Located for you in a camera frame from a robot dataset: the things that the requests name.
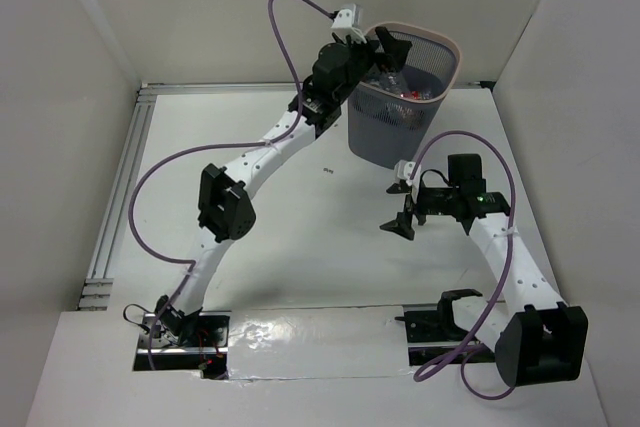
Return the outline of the clear unlabelled plastic bottle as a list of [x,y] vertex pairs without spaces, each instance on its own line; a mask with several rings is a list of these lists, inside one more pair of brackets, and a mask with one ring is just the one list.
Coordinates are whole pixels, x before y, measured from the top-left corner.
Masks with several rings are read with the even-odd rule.
[[374,66],[365,78],[365,83],[398,97],[409,97],[411,91],[401,72],[380,70]]

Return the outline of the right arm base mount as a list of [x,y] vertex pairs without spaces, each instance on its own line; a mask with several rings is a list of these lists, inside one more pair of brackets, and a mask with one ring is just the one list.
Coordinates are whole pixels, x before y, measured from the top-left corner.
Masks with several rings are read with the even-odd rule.
[[[448,354],[464,339],[467,330],[460,328],[454,322],[453,302],[467,300],[467,298],[480,298],[480,304],[472,302],[471,307],[480,307],[484,310],[486,299],[475,289],[457,289],[445,291],[435,305],[405,307],[403,314],[395,317],[395,320],[404,325],[408,344],[409,366],[422,366],[439,355]],[[483,324],[488,328],[489,334],[496,334],[504,330],[508,318],[504,309],[494,307],[491,314]],[[461,364],[463,360],[470,363],[494,363],[494,353],[490,349],[481,346],[481,341],[474,337],[466,350],[458,355],[452,362]],[[478,350],[468,359],[472,351]]]

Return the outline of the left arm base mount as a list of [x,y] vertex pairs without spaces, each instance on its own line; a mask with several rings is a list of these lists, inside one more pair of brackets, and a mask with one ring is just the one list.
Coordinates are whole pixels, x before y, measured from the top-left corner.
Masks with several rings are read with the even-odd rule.
[[139,304],[123,308],[123,319],[139,328],[133,362],[135,372],[192,371],[202,379],[227,380],[229,312],[200,312],[181,334],[174,334],[160,321],[149,337],[154,313]]

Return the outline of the red label water bottle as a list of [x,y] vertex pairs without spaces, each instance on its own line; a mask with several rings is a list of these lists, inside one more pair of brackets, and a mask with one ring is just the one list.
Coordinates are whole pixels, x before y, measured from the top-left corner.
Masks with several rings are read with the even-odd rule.
[[405,118],[418,118],[435,111],[439,105],[431,89],[412,90],[401,95],[398,110]]

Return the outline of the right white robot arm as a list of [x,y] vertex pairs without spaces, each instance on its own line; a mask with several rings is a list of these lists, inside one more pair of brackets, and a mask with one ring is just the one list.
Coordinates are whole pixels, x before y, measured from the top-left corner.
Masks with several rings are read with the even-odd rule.
[[480,156],[449,156],[442,187],[426,186],[420,167],[411,161],[399,161],[394,174],[387,191],[404,195],[404,204],[382,230],[411,240],[413,227],[424,225],[428,217],[453,218],[483,254],[506,304],[499,311],[475,289],[445,291],[434,313],[401,316],[408,341],[420,343],[429,334],[448,341],[468,338],[472,346],[482,345],[493,354],[501,379],[511,388],[577,379],[587,316],[545,279],[509,222],[512,209],[504,195],[488,191]]

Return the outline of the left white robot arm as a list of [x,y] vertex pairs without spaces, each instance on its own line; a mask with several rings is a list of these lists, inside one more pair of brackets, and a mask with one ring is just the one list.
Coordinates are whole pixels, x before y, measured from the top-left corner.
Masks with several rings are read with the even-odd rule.
[[176,346],[197,337],[198,317],[207,287],[231,245],[256,222],[252,199],[294,154],[322,136],[341,115],[341,106],[372,69],[399,71],[411,42],[378,27],[361,42],[336,38],[323,46],[287,112],[237,159],[206,166],[200,177],[197,207],[200,236],[175,293],[161,297],[156,315],[163,336]]

